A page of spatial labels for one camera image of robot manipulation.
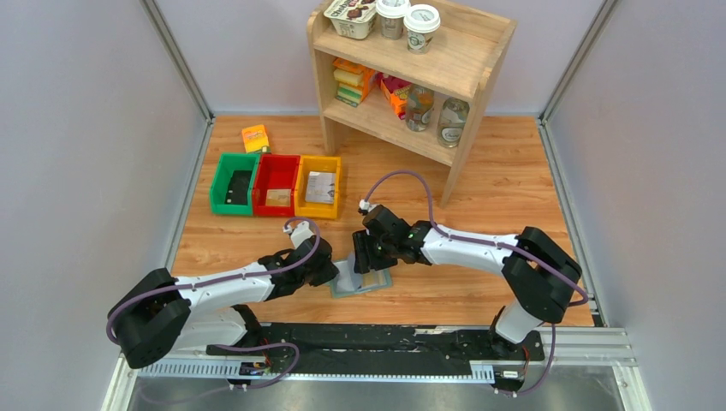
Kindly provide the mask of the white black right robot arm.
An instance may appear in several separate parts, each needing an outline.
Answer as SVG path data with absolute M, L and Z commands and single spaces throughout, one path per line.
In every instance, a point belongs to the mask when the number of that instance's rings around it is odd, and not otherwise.
M 383 205 L 363 211 L 363 228 L 352 234 L 354 271 L 388 269 L 400 262 L 455 265 L 502 277 L 514 300 L 492 322 L 499 340 L 521 343 L 543 323 L 562 322 L 568 308 L 587 301 L 579 286 L 582 269 L 543 230 L 485 235 L 451 229 L 431 220 L 413 224 Z

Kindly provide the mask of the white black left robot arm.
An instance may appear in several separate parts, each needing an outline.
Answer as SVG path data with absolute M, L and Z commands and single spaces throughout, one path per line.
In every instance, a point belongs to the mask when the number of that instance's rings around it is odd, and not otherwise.
M 167 269 L 156 269 L 111 308 L 107 336 L 133 369 L 175 350 L 235 345 L 252 329 L 243 305 L 317 287 L 337 273 L 331 245 L 316 235 L 296 248 L 206 277 L 172 277 Z

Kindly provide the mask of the tan credit card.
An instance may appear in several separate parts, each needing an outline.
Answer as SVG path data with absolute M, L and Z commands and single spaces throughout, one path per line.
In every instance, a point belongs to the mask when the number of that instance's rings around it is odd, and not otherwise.
M 381 289 L 390 286 L 390 274 L 385 271 L 368 272 L 361 276 L 363 289 Z

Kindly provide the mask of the teal card holder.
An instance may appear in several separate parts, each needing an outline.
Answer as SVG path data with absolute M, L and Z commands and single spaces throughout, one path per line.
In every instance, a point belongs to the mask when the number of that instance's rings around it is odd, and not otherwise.
M 372 291 L 380 289 L 363 289 L 362 279 L 363 274 L 354 272 L 354 254 L 350 253 L 346 259 L 340 259 L 334 262 L 334 265 L 339 270 L 339 274 L 327 285 L 330 287 L 330 292 L 333 298 L 343 298 L 352 295 L 362 295 Z M 390 275 L 390 286 L 393 285 Z

